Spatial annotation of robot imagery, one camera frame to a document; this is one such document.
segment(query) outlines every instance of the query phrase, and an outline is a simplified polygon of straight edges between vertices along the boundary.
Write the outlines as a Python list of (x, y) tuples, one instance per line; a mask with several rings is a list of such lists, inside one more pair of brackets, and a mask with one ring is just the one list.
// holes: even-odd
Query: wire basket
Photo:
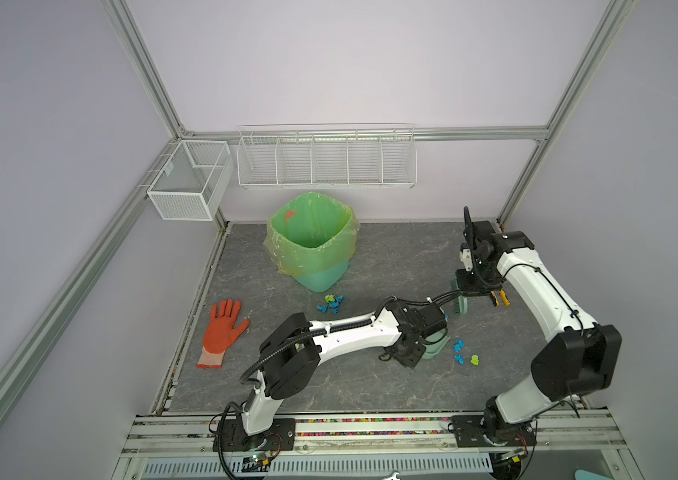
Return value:
[(147, 194), (165, 220), (214, 220), (233, 169), (227, 142), (181, 140)]
[(413, 187), (413, 129), (242, 135), (238, 182), (245, 188)]

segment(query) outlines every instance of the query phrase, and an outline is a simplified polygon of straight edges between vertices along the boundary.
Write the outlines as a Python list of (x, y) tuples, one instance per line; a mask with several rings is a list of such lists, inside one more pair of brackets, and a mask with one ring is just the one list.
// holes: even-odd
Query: metal beam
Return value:
[[(321, 130), (321, 134), (347, 134), (354, 130)], [(312, 134), (312, 130), (257, 130), (257, 136), (291, 137), (297, 134)], [(443, 127), (414, 128), (413, 139), (416, 141), (445, 140), (544, 140), (548, 129), (545, 126), (528, 127)], [(229, 144), (238, 144), (241, 139), (239, 131), (190, 132), (185, 140), (221, 140)]]
[(173, 141), (166, 145), (0, 373), (0, 426), (141, 215), (147, 187), (175, 145)]
[(593, 73), (605, 57), (608, 48), (622, 28), (624, 21), (632, 12), (637, 0), (612, 0), (605, 9), (605, 13), (595, 29), (592, 39), (584, 52), (582, 60), (579, 61), (571, 81), (568, 82), (568, 87), (565, 89), (562, 98), (558, 102), (558, 106), (552, 113), (552, 117), (547, 125), (548, 137), (546, 139), (539, 139), (536, 149), (528, 159), (525, 168), (523, 168), (520, 177), (515, 183), (515, 187), (507, 198), (501, 213), (499, 214), (499, 223), (507, 222), (512, 212), (518, 206), (522, 196), (526, 193), (526, 189), (531, 184), (538, 168), (546, 158), (549, 149), (555, 143), (560, 132), (563, 130), (565, 121), (568, 120), (571, 113), (574, 111), (578, 100), (582, 97), (582, 92), (587, 88), (587, 84), (592, 79)]
[(142, 79), (144, 88), (152, 99), (163, 124), (172, 138), (180, 138), (187, 132), (179, 120), (179, 115), (171, 103), (166, 87), (160, 80), (155, 64), (152, 63), (150, 53), (142, 40), (142, 35), (136, 27), (133, 15), (124, 0), (100, 0), (110, 17), (115, 32), (118, 34), (123, 48), (131, 59), (136, 73)]

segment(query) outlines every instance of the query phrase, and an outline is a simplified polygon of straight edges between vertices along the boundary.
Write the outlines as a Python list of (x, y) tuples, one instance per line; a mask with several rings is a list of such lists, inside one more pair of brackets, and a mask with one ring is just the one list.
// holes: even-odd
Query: slotted metal strip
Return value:
[[(243, 456), (233, 456), (229, 466), (239, 477), (261, 476), (261, 473), (241, 473)], [(489, 454), (454, 452), (432, 454), (388, 455), (289, 455), (280, 456), (270, 468), (268, 477), (291, 478), (308, 475), (342, 475), (348, 477), (390, 475), (393, 471), (409, 475), (434, 473), (492, 472)], [(142, 478), (224, 478), (219, 459), (154, 458), (147, 462)]]

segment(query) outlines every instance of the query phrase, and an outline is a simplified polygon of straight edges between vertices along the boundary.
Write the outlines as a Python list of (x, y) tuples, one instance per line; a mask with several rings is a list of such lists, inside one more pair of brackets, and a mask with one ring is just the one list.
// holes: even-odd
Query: green trash can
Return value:
[(277, 271), (313, 292), (325, 292), (347, 271), (358, 226), (352, 208), (307, 192), (270, 218), (264, 245)]

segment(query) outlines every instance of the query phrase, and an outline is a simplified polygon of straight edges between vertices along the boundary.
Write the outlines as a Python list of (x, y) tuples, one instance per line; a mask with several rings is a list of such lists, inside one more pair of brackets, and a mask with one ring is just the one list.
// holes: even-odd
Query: wire rack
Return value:
[(165, 220), (214, 220), (234, 168), (227, 142), (181, 140), (147, 194)]
[(413, 128), (241, 132), (238, 181), (245, 188), (413, 187)]

